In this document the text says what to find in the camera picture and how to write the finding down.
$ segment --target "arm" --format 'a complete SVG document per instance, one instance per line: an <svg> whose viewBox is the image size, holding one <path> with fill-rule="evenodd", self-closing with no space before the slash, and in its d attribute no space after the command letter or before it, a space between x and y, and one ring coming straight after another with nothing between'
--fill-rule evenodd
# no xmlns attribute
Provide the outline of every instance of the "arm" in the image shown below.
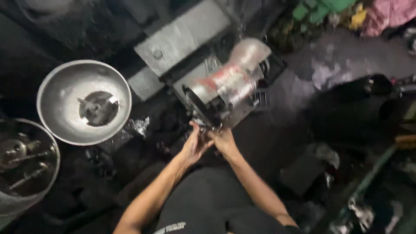
<svg viewBox="0 0 416 234"><path fill-rule="evenodd" d="M268 215L274 217L282 225L292 225L297 227L295 221L289 216L279 197L256 174L238 151L231 130L225 128L220 133L210 132L209 136L214 140L218 150L223 153L224 158L232 167L238 180L244 186L254 204Z"/></svg>
<svg viewBox="0 0 416 234"><path fill-rule="evenodd" d="M199 160L213 141L198 145L199 127L194 122L193 132L176 155L158 177L127 207L114 234L140 234L143 226L160 211L173 186L185 171Z"/></svg>

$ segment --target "hand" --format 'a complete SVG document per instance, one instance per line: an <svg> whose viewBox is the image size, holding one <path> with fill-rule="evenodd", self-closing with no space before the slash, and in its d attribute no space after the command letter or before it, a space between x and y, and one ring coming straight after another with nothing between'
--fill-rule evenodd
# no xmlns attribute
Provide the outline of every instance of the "hand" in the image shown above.
<svg viewBox="0 0 416 234"><path fill-rule="evenodd" d="M190 121L189 125L193 127L193 131L183 145L181 152L178 154L178 156L183 157L186 160L188 166L196 163L201 158L202 154L214 144L213 140L201 140L199 137L200 128L198 124Z"/></svg>
<svg viewBox="0 0 416 234"><path fill-rule="evenodd" d="M222 128L220 132L210 131L208 136L214 141L215 146L227 161L241 156L229 127Z"/></svg>

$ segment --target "black shirt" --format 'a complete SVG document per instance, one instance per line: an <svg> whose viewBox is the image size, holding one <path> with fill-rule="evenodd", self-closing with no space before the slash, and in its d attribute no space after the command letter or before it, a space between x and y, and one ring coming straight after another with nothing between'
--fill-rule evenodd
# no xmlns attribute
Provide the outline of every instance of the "black shirt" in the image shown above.
<svg viewBox="0 0 416 234"><path fill-rule="evenodd" d="M192 172L162 208L155 234L298 234L293 226L253 205L235 175L224 168Z"/></svg>

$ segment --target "left hand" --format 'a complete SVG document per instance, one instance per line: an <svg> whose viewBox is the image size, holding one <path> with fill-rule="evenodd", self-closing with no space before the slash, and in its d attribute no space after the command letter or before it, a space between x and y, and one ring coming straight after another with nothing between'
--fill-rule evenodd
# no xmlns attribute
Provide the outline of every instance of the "left hand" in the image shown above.
<svg viewBox="0 0 416 234"><path fill-rule="evenodd" d="M201 158L202 154L204 154L205 151L214 144L214 141L209 140L206 142L201 142L199 137L199 125L193 121L190 121L189 125L193 127L193 131L189 135L188 140L186 140L178 156L183 157L187 161L187 164L192 165L196 163Z"/></svg>

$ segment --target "pink cloth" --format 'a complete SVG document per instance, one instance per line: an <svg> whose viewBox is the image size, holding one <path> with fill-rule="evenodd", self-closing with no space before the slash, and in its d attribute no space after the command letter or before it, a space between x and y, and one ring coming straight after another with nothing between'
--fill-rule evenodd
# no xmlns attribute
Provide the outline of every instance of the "pink cloth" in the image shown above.
<svg viewBox="0 0 416 234"><path fill-rule="evenodd" d="M363 24L365 37L375 37L388 27L398 27L416 17L416 0L374 0Z"/></svg>

